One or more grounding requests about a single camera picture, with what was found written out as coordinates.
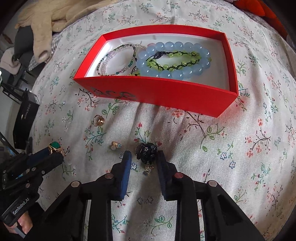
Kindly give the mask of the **left hand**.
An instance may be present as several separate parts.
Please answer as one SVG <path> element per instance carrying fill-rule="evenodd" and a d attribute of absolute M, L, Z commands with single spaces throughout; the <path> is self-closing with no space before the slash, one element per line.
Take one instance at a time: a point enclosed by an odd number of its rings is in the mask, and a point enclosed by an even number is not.
<path fill-rule="evenodd" d="M 24 233 L 25 235 L 28 234 L 28 232 L 32 229 L 33 227 L 33 222 L 29 216 L 29 212 L 26 211 L 19 219 L 18 221 L 12 225 L 12 226 L 7 226 L 6 224 L 4 224 L 4 226 L 6 227 L 6 229 L 9 231 L 9 233 L 14 233 L 14 234 L 18 234 L 18 232 L 16 230 L 19 229 L 19 227 L 21 227 L 22 233 Z"/>

